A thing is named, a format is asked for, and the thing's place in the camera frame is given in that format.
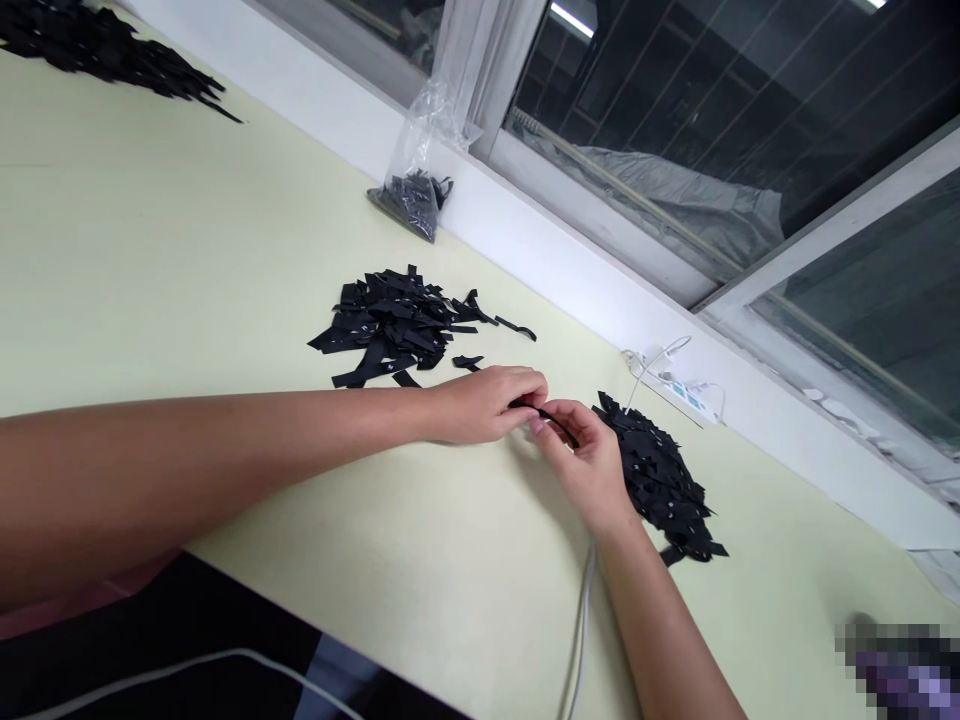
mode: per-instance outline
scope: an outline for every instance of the table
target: table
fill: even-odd
[[[430,246],[402,230],[364,198],[368,178],[233,88],[242,126],[5,53],[0,87],[0,415],[329,388],[358,355],[306,342],[341,284],[407,263],[539,337],[481,327],[452,354],[537,367],[556,397],[629,395],[617,348],[449,234]],[[700,429],[646,388],[635,404],[718,513],[731,557],[671,572],[750,717],[864,716],[833,645],[854,610],[960,620],[906,553],[728,428]],[[189,550],[472,716],[555,718],[587,542],[518,432],[354,463]],[[579,717],[635,717],[599,576],[593,610]]]

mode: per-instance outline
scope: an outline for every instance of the window frame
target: window frame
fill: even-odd
[[[945,456],[897,415],[754,312],[750,304],[958,168],[960,118],[955,118],[693,309],[795,387],[816,388],[846,405],[893,441],[893,459],[928,484],[960,478],[960,460]]]
[[[471,119],[482,135],[471,154],[684,307],[720,286],[503,129],[552,0],[501,0]],[[635,194],[624,188],[628,194]],[[638,197],[641,205],[652,205]],[[653,206],[655,215],[663,213]]]
[[[401,107],[410,107],[428,79],[403,53],[326,0],[283,0],[283,15],[265,4],[266,0],[243,1],[288,34],[360,75]],[[446,8],[455,4],[456,0],[446,0],[435,62],[441,57],[449,26]]]

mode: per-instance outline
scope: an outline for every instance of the clear plastic bag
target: clear plastic bag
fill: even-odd
[[[453,180],[439,169],[449,164],[440,157],[443,147],[460,153],[479,136],[461,116],[458,100],[449,83],[428,80],[407,113],[383,185],[367,191],[378,208],[430,243],[453,189]]]

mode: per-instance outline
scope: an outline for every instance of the gray tarp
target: gray tarp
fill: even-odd
[[[644,153],[578,147],[592,162],[614,175],[637,194],[676,218],[721,258],[692,245],[683,234],[639,206],[601,174],[582,166],[549,140],[516,129],[527,144],[554,161],[650,235],[715,280],[731,280],[783,243],[780,229],[780,193],[723,182]]]

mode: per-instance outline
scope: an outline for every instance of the glass pane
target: glass pane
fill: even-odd
[[[725,282],[958,113],[952,0],[558,0],[505,128]]]
[[[429,75],[444,0],[329,0]]]
[[[958,236],[955,170],[751,305],[951,456],[960,455]]]

